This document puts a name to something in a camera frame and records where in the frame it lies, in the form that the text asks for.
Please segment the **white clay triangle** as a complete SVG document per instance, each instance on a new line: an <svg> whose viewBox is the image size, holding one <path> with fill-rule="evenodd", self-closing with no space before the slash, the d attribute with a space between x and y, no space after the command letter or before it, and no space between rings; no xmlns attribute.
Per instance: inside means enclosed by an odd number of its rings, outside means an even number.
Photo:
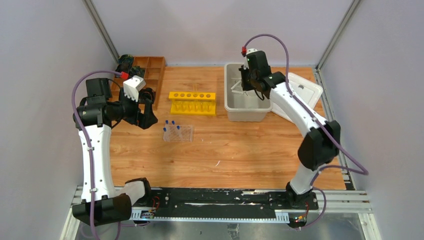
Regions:
<svg viewBox="0 0 424 240"><path fill-rule="evenodd" d="M234 79L234 84L230 87L230 90L233 94L248 96L248 92L242 88L241 79Z"/></svg>

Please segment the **white bin lid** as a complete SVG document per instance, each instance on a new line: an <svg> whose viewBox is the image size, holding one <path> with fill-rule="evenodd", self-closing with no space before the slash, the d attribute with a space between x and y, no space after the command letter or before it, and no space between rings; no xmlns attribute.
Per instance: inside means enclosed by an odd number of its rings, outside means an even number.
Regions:
<svg viewBox="0 0 424 240"><path fill-rule="evenodd" d="M288 73L288 79L292 90L310 108L314 109L319 99L321 98L323 88L320 85L292 72Z"/></svg>

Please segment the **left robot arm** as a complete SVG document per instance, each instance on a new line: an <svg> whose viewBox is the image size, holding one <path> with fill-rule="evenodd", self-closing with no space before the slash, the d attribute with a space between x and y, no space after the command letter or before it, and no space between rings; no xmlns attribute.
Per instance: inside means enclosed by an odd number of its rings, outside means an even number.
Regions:
<svg viewBox="0 0 424 240"><path fill-rule="evenodd" d="M116 190L112 179L110 140L112 128L125 121L143 130L158 122L153 113L154 91L145 80L133 76L123 82L117 101L112 97L108 78L86 80L87 97L76 108L80 121L75 123L83 149L84 185L81 203L72 207L73 216L87 225L102 226L131 218L132 207L153 201L145 177L131 179Z"/></svg>

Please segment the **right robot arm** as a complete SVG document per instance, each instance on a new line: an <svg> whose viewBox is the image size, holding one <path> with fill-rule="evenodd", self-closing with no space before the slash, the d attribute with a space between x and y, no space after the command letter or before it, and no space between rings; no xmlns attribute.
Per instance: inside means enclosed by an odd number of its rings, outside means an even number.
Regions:
<svg viewBox="0 0 424 240"><path fill-rule="evenodd" d="M288 74L272 72L264 51L243 47L241 54L245 58L239 68L242 89L253 90L261 100L269 99L279 106L303 137L297 151L300 165L285 187L286 204L298 209L310 196L319 172L339 154L341 126L312 110L295 93Z"/></svg>

